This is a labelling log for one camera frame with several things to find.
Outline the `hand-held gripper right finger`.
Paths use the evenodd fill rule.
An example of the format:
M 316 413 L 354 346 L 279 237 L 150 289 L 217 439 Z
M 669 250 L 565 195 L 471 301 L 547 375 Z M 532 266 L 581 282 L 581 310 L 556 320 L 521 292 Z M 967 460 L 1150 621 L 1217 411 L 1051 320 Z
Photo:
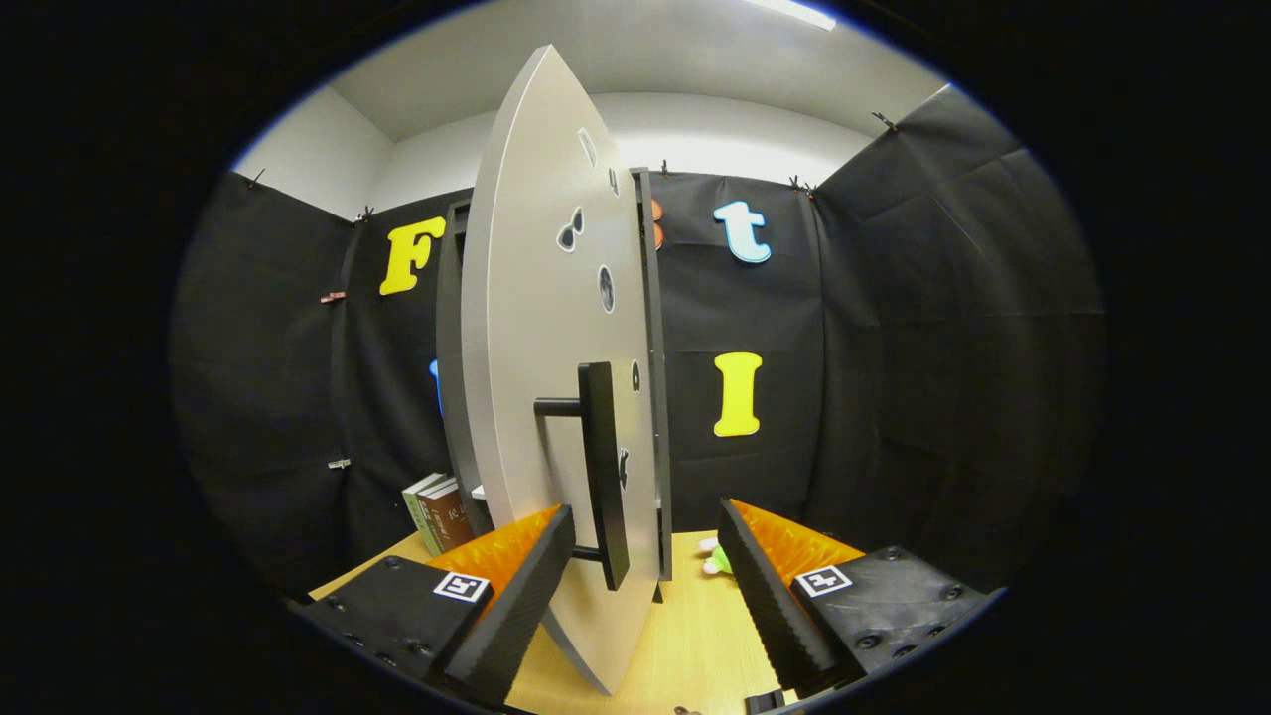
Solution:
M 907 549 L 863 552 L 742 500 L 721 502 L 717 537 L 777 683 L 802 698 L 902 668 L 994 603 Z

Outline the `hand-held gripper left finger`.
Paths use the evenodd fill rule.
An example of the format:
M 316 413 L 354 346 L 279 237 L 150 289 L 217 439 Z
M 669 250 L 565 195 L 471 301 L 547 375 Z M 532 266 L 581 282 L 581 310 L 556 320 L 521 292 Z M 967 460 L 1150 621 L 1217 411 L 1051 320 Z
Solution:
M 574 544 L 572 508 L 553 505 L 425 564 L 380 558 L 297 615 L 398 679 L 500 706 Z

